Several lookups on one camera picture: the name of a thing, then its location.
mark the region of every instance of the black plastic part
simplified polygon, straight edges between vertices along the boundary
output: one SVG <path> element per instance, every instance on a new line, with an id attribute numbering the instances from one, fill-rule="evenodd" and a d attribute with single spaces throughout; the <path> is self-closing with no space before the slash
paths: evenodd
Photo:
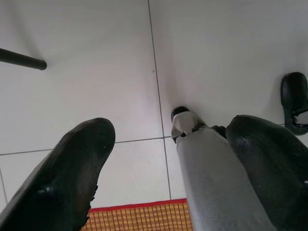
<path id="1" fill-rule="evenodd" d="M 189 109 L 184 106 L 180 106 L 180 107 L 173 109 L 173 111 L 171 112 L 171 122 L 173 122 L 173 117 L 175 115 L 182 113 L 182 112 L 189 112 Z"/>
<path id="2" fill-rule="evenodd" d="M 4 49 L 0 49 L 0 61 L 19 66 L 26 66 L 38 70 L 45 70 L 47 67 L 47 64 L 44 60 L 35 59 Z"/>
<path id="3" fill-rule="evenodd" d="M 0 231 L 79 231 L 114 143 L 114 127 L 103 118 L 64 135 L 0 214 Z"/>
<path id="4" fill-rule="evenodd" d="M 281 82 L 281 104 L 284 110 L 284 125 L 295 135 L 308 132 L 308 125 L 296 124 L 294 116 L 308 111 L 308 86 L 304 74 L 293 72 Z"/>
<path id="5" fill-rule="evenodd" d="M 270 221 L 280 231 L 308 231 L 308 149 L 288 129 L 241 115 L 227 140 Z"/>

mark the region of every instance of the woven mat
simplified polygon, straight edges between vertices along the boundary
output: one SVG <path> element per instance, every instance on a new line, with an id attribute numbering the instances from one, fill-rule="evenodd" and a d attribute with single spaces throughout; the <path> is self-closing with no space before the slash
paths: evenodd
<path id="1" fill-rule="evenodd" d="M 192 231 L 186 199 L 95 208 L 82 231 Z"/>

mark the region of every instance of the floor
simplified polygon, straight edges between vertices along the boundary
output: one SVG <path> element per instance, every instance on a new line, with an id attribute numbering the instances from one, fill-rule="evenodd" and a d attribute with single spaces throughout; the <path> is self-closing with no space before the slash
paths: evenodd
<path id="1" fill-rule="evenodd" d="M 58 140 L 94 117 L 116 145 L 92 207 L 185 197 L 170 112 L 283 125 L 280 82 L 308 73 L 306 0 L 0 0 L 0 210 Z M 300 137 L 308 144 L 308 135 Z"/>

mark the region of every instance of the black rubber foot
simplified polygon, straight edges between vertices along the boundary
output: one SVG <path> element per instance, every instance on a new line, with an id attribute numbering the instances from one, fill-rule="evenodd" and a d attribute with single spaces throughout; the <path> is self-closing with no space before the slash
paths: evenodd
<path id="1" fill-rule="evenodd" d="M 173 117 L 175 115 L 182 113 L 182 112 L 189 112 L 189 109 L 184 106 L 176 107 L 175 109 L 173 109 L 173 111 L 171 112 L 171 122 L 173 122 Z"/>
<path id="2" fill-rule="evenodd" d="M 294 116 L 308 111 L 308 85 L 304 74 L 289 73 L 281 82 L 281 104 L 284 110 L 284 125 L 295 135 L 308 132 L 308 125 L 297 124 Z"/>

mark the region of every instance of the leg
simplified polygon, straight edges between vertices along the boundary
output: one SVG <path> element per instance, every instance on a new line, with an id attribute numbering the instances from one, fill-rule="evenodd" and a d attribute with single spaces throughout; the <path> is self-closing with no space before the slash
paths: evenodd
<path id="1" fill-rule="evenodd" d="M 180 113 L 173 120 L 176 130 L 181 127 L 179 118 Z M 227 140 L 205 125 L 184 133 L 174 138 L 194 230 L 274 231 Z"/>

